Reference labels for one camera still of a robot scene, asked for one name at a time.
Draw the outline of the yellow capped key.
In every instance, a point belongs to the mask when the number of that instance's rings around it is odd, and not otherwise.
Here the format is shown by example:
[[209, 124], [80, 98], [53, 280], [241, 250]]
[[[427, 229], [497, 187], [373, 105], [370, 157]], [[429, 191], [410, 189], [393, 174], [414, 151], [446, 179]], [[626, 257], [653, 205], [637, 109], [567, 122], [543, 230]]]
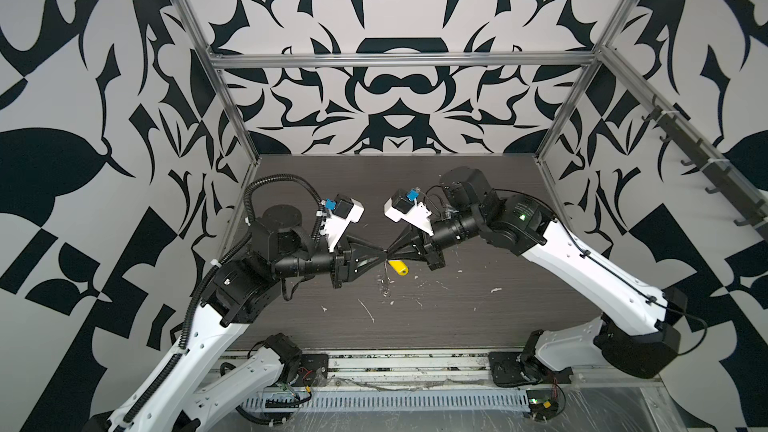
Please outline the yellow capped key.
[[400, 260], [390, 260], [388, 265], [395, 271], [398, 276], [407, 276], [409, 274], [408, 265]]

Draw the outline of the large wire keyring red sleeve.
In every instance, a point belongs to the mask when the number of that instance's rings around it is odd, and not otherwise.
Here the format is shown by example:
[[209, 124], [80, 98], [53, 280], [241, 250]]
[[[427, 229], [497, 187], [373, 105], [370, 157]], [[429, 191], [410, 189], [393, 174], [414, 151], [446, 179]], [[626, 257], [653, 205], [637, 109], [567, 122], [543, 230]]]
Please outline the large wire keyring red sleeve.
[[389, 298], [392, 293], [394, 279], [391, 277], [390, 265], [386, 253], [382, 255], [381, 272], [377, 277], [379, 291], [384, 298]]

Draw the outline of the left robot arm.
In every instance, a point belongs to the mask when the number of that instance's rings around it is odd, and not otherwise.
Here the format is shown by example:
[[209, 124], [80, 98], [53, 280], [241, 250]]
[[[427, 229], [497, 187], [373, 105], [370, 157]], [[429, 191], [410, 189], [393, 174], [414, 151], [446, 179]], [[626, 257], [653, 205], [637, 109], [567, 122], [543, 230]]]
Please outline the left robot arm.
[[287, 279], [328, 275], [340, 287], [382, 261], [381, 248], [346, 233], [363, 213], [361, 202], [343, 195], [322, 201], [318, 238], [303, 229], [293, 206], [272, 206], [250, 219], [249, 254], [215, 265], [194, 292], [163, 362], [120, 407], [93, 416], [84, 430], [208, 431], [256, 392], [292, 382], [302, 352], [282, 333], [216, 381], [204, 380], [264, 309], [288, 296]]

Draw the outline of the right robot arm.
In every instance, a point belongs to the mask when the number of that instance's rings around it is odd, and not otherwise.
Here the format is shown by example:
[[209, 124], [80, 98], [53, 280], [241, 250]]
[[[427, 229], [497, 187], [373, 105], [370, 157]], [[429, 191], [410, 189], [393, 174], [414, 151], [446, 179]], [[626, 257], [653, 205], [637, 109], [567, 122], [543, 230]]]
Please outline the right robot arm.
[[407, 224], [388, 247], [389, 259], [437, 270], [445, 265], [446, 249], [479, 237], [553, 273], [601, 312], [583, 325], [532, 332], [523, 351], [494, 371], [497, 386], [539, 384], [571, 367], [594, 365], [651, 379], [685, 356], [675, 326], [696, 317], [688, 313], [684, 293], [634, 277], [577, 238], [545, 202], [494, 188], [478, 169], [455, 168], [438, 186], [447, 200], [438, 216], [417, 188], [399, 189], [387, 200], [385, 216]]

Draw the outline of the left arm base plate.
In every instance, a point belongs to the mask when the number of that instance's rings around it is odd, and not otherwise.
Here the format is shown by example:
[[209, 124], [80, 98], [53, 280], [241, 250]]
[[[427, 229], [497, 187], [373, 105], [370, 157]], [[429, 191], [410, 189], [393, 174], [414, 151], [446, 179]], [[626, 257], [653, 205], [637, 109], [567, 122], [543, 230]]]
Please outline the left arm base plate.
[[325, 353], [302, 354], [289, 363], [284, 382], [290, 386], [314, 386], [327, 379], [329, 355]]

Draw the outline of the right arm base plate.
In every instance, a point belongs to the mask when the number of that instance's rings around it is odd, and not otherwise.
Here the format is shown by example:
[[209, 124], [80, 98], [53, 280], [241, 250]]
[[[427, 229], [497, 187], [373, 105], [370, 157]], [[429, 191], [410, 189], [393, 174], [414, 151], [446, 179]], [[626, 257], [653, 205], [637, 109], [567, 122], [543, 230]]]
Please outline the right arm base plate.
[[493, 351], [488, 354], [488, 360], [491, 380], [498, 387], [571, 383], [571, 368], [552, 371], [533, 356], [523, 352]]

